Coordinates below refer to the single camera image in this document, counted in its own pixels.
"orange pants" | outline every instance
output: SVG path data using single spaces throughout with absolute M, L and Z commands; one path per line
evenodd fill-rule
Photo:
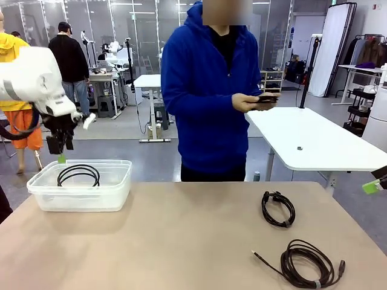
M 8 119 L 8 122 L 11 124 L 11 133 L 19 134 L 19 132 L 13 127 L 14 119 L 16 114 L 16 127 L 19 130 L 27 130 L 32 120 L 32 110 L 21 110 L 21 111 L 9 111 L 4 112 L 5 116 Z M 35 129 L 34 132 L 31 133 L 26 139 L 12 141 L 12 144 L 16 149 L 24 149 L 28 147 L 31 150 L 39 150 L 43 147 L 43 136 L 40 128 Z

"man in black jacket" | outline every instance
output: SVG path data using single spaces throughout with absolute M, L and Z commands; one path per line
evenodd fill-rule
M 52 38 L 48 47 L 58 63 L 67 97 L 75 103 L 75 90 L 82 112 L 88 115 L 89 100 L 86 83 L 89 82 L 89 67 L 85 55 L 78 41 L 70 37 L 72 32 L 69 23 L 59 23 L 58 30 L 59 33 Z

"table leg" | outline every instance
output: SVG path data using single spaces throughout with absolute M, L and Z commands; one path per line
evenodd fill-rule
M 153 102 L 153 90 L 149 91 L 149 100 L 151 101 L 151 123 L 152 123 L 152 139 L 157 139 L 156 131 L 156 116 L 155 116 L 155 105 Z
M 111 79 L 111 91 L 113 93 L 113 103 L 114 103 L 114 112 L 115 112 L 115 115 L 112 117 L 112 120 L 115 120 L 119 115 L 121 115 L 122 112 L 119 112 L 119 110 L 117 109 L 117 99 L 116 99 L 116 96 L 115 96 L 115 89 L 114 89 L 113 78 Z
M 332 103 L 332 105 L 351 105 L 352 103 L 345 103 L 345 97 L 346 97 L 346 92 L 348 91 L 348 88 L 350 87 L 350 83 L 353 82 L 353 71 L 350 70 L 350 72 L 348 73 L 348 77 L 346 78 L 346 82 L 345 82 L 345 88 L 344 88 L 344 93 L 343 93 L 343 97 L 341 98 L 341 102 L 340 103 Z
M 274 150 L 270 146 L 270 151 L 268 153 L 268 160 L 267 160 L 267 165 L 266 165 L 266 181 L 270 181 L 272 178 L 272 170 L 273 170 L 273 162 L 274 162 Z
M 334 193 L 334 189 L 336 188 L 337 177 L 338 177 L 337 172 L 334 172 L 334 171 L 330 172 L 327 179 L 327 185 L 325 186 L 325 190 L 332 196 Z
M 152 126 L 152 138 L 151 139 L 140 139 L 140 143 L 159 143 L 159 142 L 171 142 L 171 139 L 157 139 L 156 131 L 156 116 L 155 116 L 155 106 L 153 99 L 153 90 L 149 91 L 149 101 L 151 102 L 151 126 Z

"coiled cable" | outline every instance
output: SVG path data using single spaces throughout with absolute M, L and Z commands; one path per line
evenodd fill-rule
M 67 175 L 69 174 L 70 172 L 73 172 L 75 170 L 85 170 L 87 172 L 76 172 L 76 173 L 73 173 L 71 175 Z M 90 165 L 87 165 L 87 164 L 76 164 L 76 165 L 72 165 L 72 166 L 69 166 L 67 167 L 66 169 L 63 169 L 59 175 L 58 175 L 58 178 L 57 178 L 57 186 L 62 186 L 62 183 L 66 180 L 68 180 L 70 177 L 73 177 L 73 176 L 77 176 L 77 175 L 87 175 L 87 176 L 91 176 L 94 178 L 94 184 L 93 184 L 93 187 L 94 186 L 99 186 L 99 178 L 100 178 L 100 175 L 99 175 L 99 172 L 97 169 L 95 169 L 93 166 L 90 166 Z
M 288 220 L 286 220 L 284 222 L 278 222 L 276 219 L 274 219 L 268 213 L 268 211 L 266 209 L 266 203 L 268 202 L 269 197 L 272 197 L 273 201 L 280 202 L 287 207 L 287 209 L 290 213 L 290 218 Z M 281 228 L 290 227 L 293 224 L 294 220 L 296 219 L 296 210 L 294 208 L 294 205 L 290 202 L 290 200 L 287 197 L 281 195 L 280 192 L 273 192 L 273 193 L 265 192 L 264 193 L 264 196 L 262 198 L 262 214 L 264 215 L 264 218 L 268 223 L 270 223 L 276 227 L 281 227 Z
M 259 254 L 252 251 L 254 256 L 259 260 L 265 263 L 266 266 L 276 271 L 279 275 L 283 276 L 290 284 L 297 288 L 304 289 L 320 289 L 327 288 L 336 284 L 344 274 L 345 270 L 345 261 L 341 260 L 339 266 L 339 274 L 335 279 L 333 264 L 331 260 L 318 248 L 312 244 L 295 239 L 292 240 L 286 249 L 281 255 L 281 272 L 276 268 L 272 267 L 265 259 L 263 259 Z M 308 259 L 310 262 L 316 265 L 320 271 L 320 279 L 311 281 L 303 278 L 294 266 L 294 256 L 301 256 Z

